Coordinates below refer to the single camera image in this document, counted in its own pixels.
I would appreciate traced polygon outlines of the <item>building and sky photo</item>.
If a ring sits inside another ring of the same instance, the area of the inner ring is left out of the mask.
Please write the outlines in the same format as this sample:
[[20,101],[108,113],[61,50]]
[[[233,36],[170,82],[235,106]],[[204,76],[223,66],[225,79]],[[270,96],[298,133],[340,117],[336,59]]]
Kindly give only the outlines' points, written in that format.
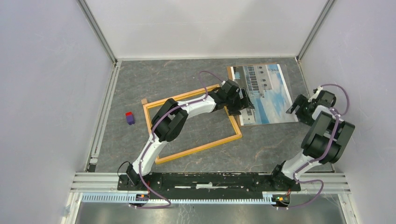
[[295,115],[286,111],[292,106],[292,97],[280,64],[251,64],[230,66],[228,76],[239,87],[245,88],[254,108],[244,109],[238,116],[240,126],[297,122]]

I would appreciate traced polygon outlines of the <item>wooden picture frame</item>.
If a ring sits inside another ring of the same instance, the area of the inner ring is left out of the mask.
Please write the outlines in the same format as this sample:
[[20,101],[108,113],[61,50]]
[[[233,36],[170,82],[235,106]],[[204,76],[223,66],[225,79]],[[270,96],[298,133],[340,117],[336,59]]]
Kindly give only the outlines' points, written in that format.
[[[200,88],[200,89],[197,89],[197,90],[193,90],[193,91],[182,93],[182,94],[179,94],[179,95],[176,95],[176,96],[172,96],[172,98],[174,98],[176,101],[179,101],[179,100],[182,100],[182,99],[198,96],[198,95],[204,94],[204,93],[205,93],[205,89],[204,88]],[[144,115],[145,115],[146,125],[147,125],[147,129],[148,129],[149,132],[151,131],[151,127],[153,126],[152,122],[151,122],[149,110],[152,109],[152,108],[158,107],[158,106],[162,106],[167,99],[168,98],[164,98],[164,99],[161,99],[161,100],[158,100],[158,101],[155,101],[155,102],[151,102],[151,103],[146,103],[146,104],[143,105],[143,111],[144,111]],[[178,158],[190,155],[190,154],[194,154],[194,153],[197,153],[197,152],[200,152],[200,151],[203,151],[203,150],[207,150],[209,148],[216,147],[216,146],[219,146],[219,145],[222,145],[222,144],[225,144],[225,143],[228,143],[228,142],[231,142],[231,141],[234,141],[234,140],[242,138],[243,135],[241,133],[240,127],[239,127],[236,119],[234,118],[234,116],[228,115],[228,118],[229,118],[229,120],[231,122],[233,130],[235,131],[235,135],[232,135],[232,136],[229,136],[229,137],[226,137],[224,139],[220,139],[220,140],[217,140],[217,141],[214,141],[214,142],[210,142],[210,143],[204,144],[204,145],[199,146],[199,147],[188,149],[188,150],[182,151],[180,153],[169,155],[169,156],[166,156],[166,157],[163,157],[163,158],[160,158],[159,156],[157,156],[156,159],[155,159],[155,163],[156,164],[161,164],[161,163],[165,163],[165,162],[168,162],[168,161],[172,161],[172,160],[175,160],[175,159],[178,159]]]

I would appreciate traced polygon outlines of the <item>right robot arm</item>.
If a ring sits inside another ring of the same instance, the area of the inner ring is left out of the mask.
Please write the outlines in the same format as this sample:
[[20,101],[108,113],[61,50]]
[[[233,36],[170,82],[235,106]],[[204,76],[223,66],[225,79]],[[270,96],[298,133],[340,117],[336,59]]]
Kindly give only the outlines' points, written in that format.
[[301,174],[341,158],[355,125],[342,119],[334,107],[336,101],[335,94],[319,86],[310,98],[299,95],[287,110],[287,114],[294,114],[310,129],[302,141],[301,152],[272,171],[269,183],[273,189],[289,190],[298,183]]

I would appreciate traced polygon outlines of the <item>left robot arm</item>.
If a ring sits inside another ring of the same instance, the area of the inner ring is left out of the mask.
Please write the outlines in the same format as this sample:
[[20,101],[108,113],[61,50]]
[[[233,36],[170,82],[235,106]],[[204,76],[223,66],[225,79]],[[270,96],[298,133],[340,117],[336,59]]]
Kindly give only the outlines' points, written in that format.
[[142,152],[127,168],[126,175],[130,186],[135,190],[146,186],[145,175],[150,173],[163,148],[180,135],[187,119],[223,108],[233,116],[240,115],[243,109],[254,109],[254,105],[247,90],[230,79],[224,81],[220,87],[206,90],[198,98],[187,101],[167,99],[152,119],[149,139]]

